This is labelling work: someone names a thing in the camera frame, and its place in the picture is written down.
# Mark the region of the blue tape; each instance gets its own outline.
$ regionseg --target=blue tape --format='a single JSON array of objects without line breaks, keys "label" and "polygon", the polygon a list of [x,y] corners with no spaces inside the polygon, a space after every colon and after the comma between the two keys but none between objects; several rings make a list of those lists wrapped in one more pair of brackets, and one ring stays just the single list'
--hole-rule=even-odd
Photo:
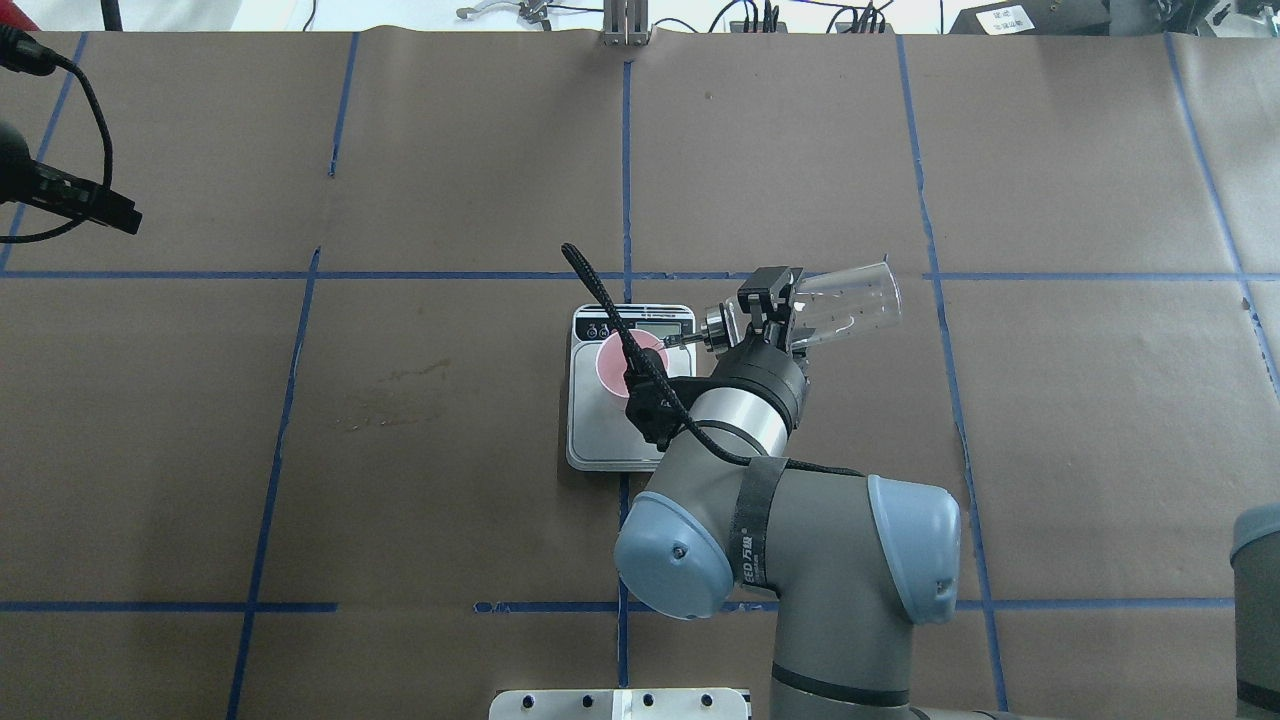
[{"label": "blue tape", "polygon": [[[627,521],[627,514],[631,512],[631,475],[628,473],[622,473],[618,478],[618,530],[622,530],[622,524]],[[626,583],[622,578],[618,578],[618,687],[630,688],[631,687],[631,648],[630,648],[630,625],[631,625],[631,605],[630,605],[631,592],[627,591]]]},{"label": "blue tape", "polygon": [[631,63],[622,63],[622,301],[631,302]]},{"label": "blue tape", "polygon": [[1235,282],[1234,273],[924,273],[927,281]]},{"label": "blue tape", "polygon": [[[960,600],[956,610],[960,612],[984,612],[987,609],[998,612],[1036,612],[1052,610],[1220,610],[1235,607],[1230,597],[1087,597],[1060,600],[993,600],[984,603],[980,600]],[[598,615],[616,612],[617,603],[602,602],[477,602],[474,606],[477,615],[503,614],[584,614]],[[776,601],[726,602],[721,612],[777,612]],[[657,612],[644,602],[627,602],[627,612]]]},{"label": "blue tape", "polygon": [[477,602],[472,606],[476,615],[559,615],[568,612],[600,614],[617,612],[614,600],[602,602]]},{"label": "blue tape", "polygon": [[997,600],[998,611],[1025,610],[1219,610],[1235,607],[1230,597],[1119,597],[1080,600]]},{"label": "blue tape", "polygon": [[232,675],[232,691],[227,702],[227,720],[234,720],[239,712],[241,689],[244,685],[244,667],[248,664],[248,650],[253,638],[255,605],[262,585],[262,568],[266,565],[266,546],[271,537],[271,520],[275,515],[275,496],[280,486],[280,470],[284,468],[284,436],[289,428],[289,415],[293,411],[293,392],[298,380],[298,359],[307,336],[307,320],[311,316],[311,299],[315,295],[316,274],[320,266],[320,249],[311,255],[307,270],[307,287],[302,295],[302,311],[298,315],[298,332],[293,341],[293,355],[289,360],[289,375],[284,386],[284,407],[280,410],[280,427],[275,433],[275,454],[271,457],[271,475],[266,483],[266,500],[262,503],[262,524],[257,533],[257,550],[253,555],[253,574],[248,584],[248,605],[241,626],[241,644],[236,655],[236,673]]},{"label": "blue tape", "polygon": [[1000,653],[1000,633],[996,628],[996,612],[991,602],[991,580],[987,574],[987,552],[982,542],[982,518],[978,512],[978,493],[974,491],[973,464],[969,457],[969,439],[964,424],[964,406],[960,402],[960,384],[956,380],[955,355],[951,348],[951,328],[947,324],[946,299],[942,295],[942,281],[938,268],[938,250],[933,234],[933,219],[924,197],[924,163],[920,152],[920,137],[915,124],[915,105],[911,100],[911,78],[906,64],[906,44],[897,36],[899,72],[902,77],[902,101],[906,108],[906,127],[911,138],[911,158],[915,167],[915,187],[920,197],[920,222],[928,238],[929,269],[933,274],[933,300],[937,304],[938,328],[942,332],[942,355],[947,369],[947,387],[951,391],[951,415],[960,436],[964,452],[964,482],[969,492],[969,525],[973,528],[974,559],[978,564],[978,585],[982,591],[983,618],[987,625],[987,647],[991,655],[991,674],[996,685],[996,702],[1001,711],[1009,710],[1009,696],[1005,689],[1004,661]]},{"label": "blue tape", "polygon": [[5,270],[0,277],[59,281],[301,281],[297,270]]},{"label": "blue tape", "polygon": [[1266,329],[1262,327],[1262,319],[1258,318],[1258,304],[1253,300],[1253,291],[1249,290],[1249,283],[1244,278],[1244,266],[1240,264],[1240,252],[1235,245],[1235,233],[1231,232],[1231,224],[1226,222],[1226,210],[1222,209],[1222,197],[1217,192],[1217,183],[1213,182],[1213,173],[1210,172],[1208,159],[1204,156],[1204,146],[1199,140],[1199,131],[1196,129],[1196,120],[1192,118],[1190,105],[1187,102],[1187,88],[1183,86],[1183,73],[1178,67],[1178,53],[1174,49],[1174,36],[1165,33],[1165,51],[1169,54],[1169,69],[1174,74],[1174,87],[1178,90],[1178,105],[1183,110],[1183,120],[1187,123],[1187,132],[1190,135],[1192,147],[1196,150],[1196,161],[1199,163],[1201,174],[1204,177],[1204,187],[1208,188],[1208,196],[1213,201],[1213,213],[1217,215],[1217,224],[1222,228],[1222,237],[1226,241],[1226,251],[1231,258],[1231,268],[1235,270],[1236,279],[1240,283],[1240,293],[1244,295],[1245,302],[1249,304],[1249,322],[1253,325],[1253,336],[1258,341],[1258,350],[1262,351],[1262,363],[1267,368],[1267,374],[1271,379],[1271,391],[1275,393],[1276,400],[1280,400],[1280,372],[1276,370],[1275,355],[1271,354],[1271,343],[1267,341]]},{"label": "blue tape", "polygon": [[[622,279],[622,273],[599,273],[603,279]],[[0,278],[60,281],[302,281],[312,277],[300,270],[4,270]],[[315,273],[323,281],[576,281],[572,272],[485,270],[329,270]]]},{"label": "blue tape", "polygon": [[342,81],[342,100],[338,101],[338,122],[333,126],[333,155],[329,158],[329,177],[338,173],[338,151],[342,150],[342,129],[347,123],[347,101],[351,100],[351,77],[356,72],[356,51],[360,49],[360,33],[351,33],[351,50],[347,51],[347,74]]},{"label": "blue tape", "polygon": [[751,273],[736,273],[732,270],[723,273],[717,273],[717,272],[631,273],[631,278],[637,281],[745,281],[749,277],[751,277]]},{"label": "blue tape", "polygon": [[0,612],[337,612],[337,602],[114,602],[114,601],[9,601]]},{"label": "blue tape", "polygon": [[[76,53],[72,55],[72,63],[77,65],[81,58],[84,56],[84,45],[88,44],[88,33],[82,32],[79,41],[76,44]],[[63,78],[63,88],[58,92],[58,101],[54,102],[54,111],[49,115],[49,124],[45,126],[45,135],[40,138],[40,149],[36,151],[36,161],[44,163],[45,155],[49,152],[49,145],[54,140],[54,131],[58,128],[58,119],[63,115],[63,106],[67,105],[67,96],[72,91],[72,78],[73,74],[67,73]],[[18,229],[22,228],[22,219],[27,215],[27,205],[23,202],[18,204],[18,209],[13,214],[13,223],[9,225],[9,234],[18,234]],[[9,264],[9,256],[13,255],[13,245],[5,245],[0,247],[0,273],[4,273],[5,266]]]}]

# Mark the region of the pink cup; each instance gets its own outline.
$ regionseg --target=pink cup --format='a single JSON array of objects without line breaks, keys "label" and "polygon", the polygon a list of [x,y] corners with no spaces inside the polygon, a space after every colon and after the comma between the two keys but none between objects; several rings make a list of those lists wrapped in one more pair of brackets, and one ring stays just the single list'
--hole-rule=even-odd
[{"label": "pink cup", "polygon": [[[663,369],[671,370],[671,357],[667,356],[667,348],[662,346],[662,338],[645,331],[631,331],[631,337],[636,340],[640,350],[657,350],[662,357]],[[626,372],[627,357],[622,354],[622,336],[613,333],[600,345],[600,351],[595,356],[595,375],[618,407],[626,407],[627,400],[631,397],[631,392],[627,391]]]}]

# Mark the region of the wires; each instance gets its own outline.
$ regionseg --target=wires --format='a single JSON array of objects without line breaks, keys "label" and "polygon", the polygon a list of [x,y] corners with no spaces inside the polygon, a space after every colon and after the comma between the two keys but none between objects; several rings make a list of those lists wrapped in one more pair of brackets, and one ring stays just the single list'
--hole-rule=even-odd
[{"label": "wires", "polygon": [[854,8],[852,5],[841,5],[840,9],[836,10],[836,14],[831,15],[831,22],[827,23],[827,29],[824,29],[822,32],[823,33],[831,32],[831,28],[836,27],[836,20],[840,18],[840,15],[842,15],[847,10],[852,10],[854,12],[854,22],[856,22],[858,20],[858,8]]},{"label": "wires", "polygon": [[682,20],[680,18],[662,18],[660,20],[655,20],[653,23],[653,27],[658,27],[662,23],[677,23],[677,24],[682,24],[682,26],[687,27],[690,29],[690,32],[695,32],[695,33],[698,32],[698,29],[694,28],[694,26],[686,23],[685,20]]},{"label": "wires", "polygon": [[102,28],[109,31],[122,31],[120,0],[102,0]]},{"label": "wires", "polygon": [[[564,259],[568,260],[573,272],[577,273],[582,284],[586,286],[586,290],[590,291],[596,302],[604,307],[604,313],[609,316],[609,324],[613,325],[613,331],[618,333],[618,337],[622,341],[622,355],[627,359],[627,368],[645,374],[655,386],[658,386],[658,391],[662,393],[664,405],[671,406],[671,409],[676,411],[685,429],[687,429],[689,433],[698,439],[698,442],[703,443],[703,447],[705,447],[708,452],[731,465],[744,468],[750,465],[750,457],[730,452],[728,450],[721,447],[714,439],[712,439],[710,436],[707,434],[707,430],[704,430],[694,420],[692,415],[689,414],[689,409],[685,407],[685,404],[680,401],[680,396],[676,395],[676,391],[671,388],[671,383],[667,382],[666,373],[658,370],[658,368],[653,364],[653,359],[641,351],[640,343],[631,337],[631,331],[627,328],[626,323],[622,322],[622,315],[618,314],[617,305],[614,305],[613,299],[609,297],[609,291],[604,287],[604,283],[600,282],[600,275],[595,274],[595,269],[586,261],[582,252],[579,251],[579,249],[571,242],[561,245],[561,252],[564,255]],[[791,459],[787,460],[786,468],[788,470],[805,470],[810,473],[852,475],[856,478],[867,477],[864,473],[859,473],[858,470],[852,470],[850,468],[829,468],[827,465],[817,465],[814,462],[804,462]]]},{"label": "wires", "polygon": [[[707,32],[716,32],[716,24],[719,23],[719,19],[724,17],[724,13],[727,13],[730,10],[730,8],[732,8],[733,5],[737,5],[739,3],[742,3],[744,5],[750,5],[751,6],[751,14],[755,18],[754,22],[756,22],[756,23],[760,22],[760,8],[755,4],[755,0],[730,0],[730,3],[727,5],[724,5],[723,8],[721,8],[719,13],[716,13],[716,19],[712,20],[712,27],[707,28]],[[742,19],[742,24],[744,26],[749,24],[753,20],[748,19],[748,18]]]},{"label": "wires", "polygon": [[[808,3],[809,0],[799,0],[799,1]],[[868,3],[865,8],[855,8],[852,5],[832,5],[832,6],[838,6],[840,9],[836,10],[836,14],[831,15],[831,22],[827,23],[827,29],[824,29],[823,32],[831,32],[831,28],[836,27],[836,20],[838,20],[840,15],[844,14],[846,10],[854,12],[854,20],[849,23],[847,28],[840,31],[841,33],[847,35],[847,33],[884,32],[887,22],[884,19],[884,13],[882,13],[881,10],[888,8],[892,4],[893,0],[888,0],[888,3],[884,3],[882,8],[877,8],[874,3]],[[827,3],[814,3],[814,5],[827,5]]]},{"label": "wires", "polygon": [[769,0],[764,0],[764,27],[753,28],[753,32],[778,32],[778,15],[782,13],[782,5],[772,5]]},{"label": "wires", "polygon": [[[102,136],[102,190],[111,190],[111,174],[114,172],[115,164],[115,149],[111,145],[111,133],[106,129],[106,118],[102,115],[102,106],[97,101],[97,95],[93,92],[93,86],[90,85],[88,77],[84,76],[84,70],[79,69],[79,65],[68,60],[67,58],[54,53],[54,63],[76,76],[79,82],[81,88],[84,90],[84,99],[88,100],[88,108],[93,111],[93,122],[97,124],[97,132]],[[51,231],[45,231],[36,234],[19,234],[19,236],[0,236],[0,242],[8,242],[13,245],[24,242],[40,242],[42,240],[49,240],[51,237],[58,237],[60,234],[68,233],[81,224],[84,223],[84,218],[74,218],[68,220]]]},{"label": "wires", "polygon": [[845,33],[876,33],[884,32],[884,14],[876,5],[868,4],[863,8],[861,19],[858,18],[858,9],[854,9],[854,22],[844,31]]}]

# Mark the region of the metal stand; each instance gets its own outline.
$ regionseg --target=metal stand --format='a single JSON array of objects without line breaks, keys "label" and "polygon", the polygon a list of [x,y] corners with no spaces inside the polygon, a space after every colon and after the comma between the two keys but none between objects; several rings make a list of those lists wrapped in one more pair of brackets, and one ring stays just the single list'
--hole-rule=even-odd
[{"label": "metal stand", "polygon": [[604,0],[605,45],[649,45],[649,0]]}]

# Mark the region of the blue joint cap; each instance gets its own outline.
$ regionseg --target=blue joint cap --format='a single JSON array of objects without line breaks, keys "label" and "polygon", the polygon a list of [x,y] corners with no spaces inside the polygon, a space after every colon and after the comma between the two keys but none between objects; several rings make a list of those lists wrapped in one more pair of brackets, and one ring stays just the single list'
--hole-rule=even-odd
[{"label": "blue joint cap", "polygon": [[960,506],[934,486],[867,478],[876,532],[911,623],[946,623],[956,612]]},{"label": "blue joint cap", "polygon": [[1235,519],[1235,537],[1231,543],[1231,562],[1244,546],[1270,534],[1280,533],[1280,502],[1245,510]]},{"label": "blue joint cap", "polygon": [[636,496],[613,546],[622,582],[668,618],[710,618],[733,589],[733,570],[716,538],[678,502]]}]

